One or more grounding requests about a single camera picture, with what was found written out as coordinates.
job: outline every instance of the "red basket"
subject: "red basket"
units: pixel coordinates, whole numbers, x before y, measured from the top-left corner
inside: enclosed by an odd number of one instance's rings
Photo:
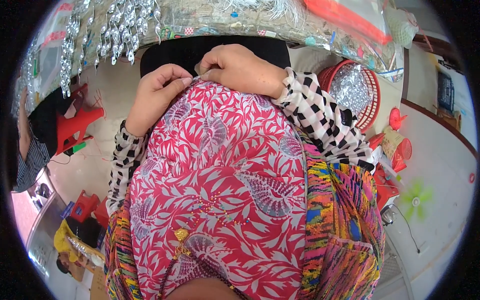
[[[338,63],[336,66],[326,68],[318,74],[318,83],[320,88],[327,93],[330,92],[330,85],[332,84],[333,77],[336,72],[340,69],[341,66],[348,63],[354,63],[351,60],[343,60]],[[357,122],[356,127],[360,129],[362,133],[365,133],[367,129],[373,124],[377,118],[378,110],[380,109],[380,88],[378,86],[377,76],[373,71],[370,71],[364,67],[361,69],[361,73],[365,78],[365,82],[368,86],[369,94],[372,96],[372,102],[364,108],[361,113],[358,115],[359,121]]]

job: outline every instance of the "red plastic stool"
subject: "red plastic stool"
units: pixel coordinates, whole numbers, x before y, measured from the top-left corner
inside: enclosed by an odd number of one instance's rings
[[[107,229],[108,220],[110,220],[107,213],[107,197],[98,205],[93,214],[96,216],[97,222],[100,223],[103,228]]]
[[[92,196],[89,197],[85,194],[85,190],[83,190],[78,197],[77,202],[73,206],[70,216],[82,223],[83,221],[85,221],[85,219],[91,216],[92,212],[97,208],[99,204],[100,199],[97,195],[92,194]]]
[[[82,87],[72,93],[71,97],[75,97],[78,93],[84,94],[83,90],[86,88],[87,84],[82,85]],[[93,136],[91,135],[85,137],[85,132],[88,125],[103,117],[103,114],[103,108],[95,108],[91,111],[85,111],[83,108],[80,108],[75,117],[70,119],[67,119],[61,115],[57,115],[58,146],[55,155],[65,152],[86,140],[93,139]],[[73,137],[76,132],[80,132],[78,139]]]

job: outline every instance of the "green fan blade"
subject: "green fan blade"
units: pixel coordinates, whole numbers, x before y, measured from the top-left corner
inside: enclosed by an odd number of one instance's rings
[[[430,202],[433,199],[433,189],[431,187],[427,187],[420,193],[419,198],[420,203]]]
[[[412,184],[411,193],[413,197],[418,197],[423,190],[423,180],[422,179],[415,179],[415,182]]]
[[[404,213],[404,217],[405,219],[407,219],[408,222],[410,222],[410,220],[412,219],[414,211],[415,211],[415,207],[410,206],[410,208],[407,209],[407,211]]]
[[[417,217],[419,221],[423,222],[425,221],[427,214],[425,212],[425,209],[423,208],[423,205],[420,203],[419,206],[417,206]]]
[[[411,205],[412,204],[412,199],[413,199],[413,193],[411,192],[411,189],[408,188],[402,193],[400,193],[400,203],[402,205]]]

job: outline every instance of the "fingernail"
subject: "fingernail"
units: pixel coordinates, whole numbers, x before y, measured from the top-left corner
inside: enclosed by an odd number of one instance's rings
[[[183,82],[185,87],[189,86],[192,83],[192,79],[190,77],[185,77],[180,79]]]
[[[200,79],[202,79],[203,81],[208,81],[208,75],[210,73],[210,70],[208,70],[207,72],[205,72],[202,76],[200,76]]]

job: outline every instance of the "gold pendant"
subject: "gold pendant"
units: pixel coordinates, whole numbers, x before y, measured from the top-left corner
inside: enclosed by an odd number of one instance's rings
[[[180,244],[182,244],[182,242],[188,236],[188,230],[186,230],[185,228],[180,228],[180,229],[175,230],[174,234],[177,237],[177,239],[179,240]]]

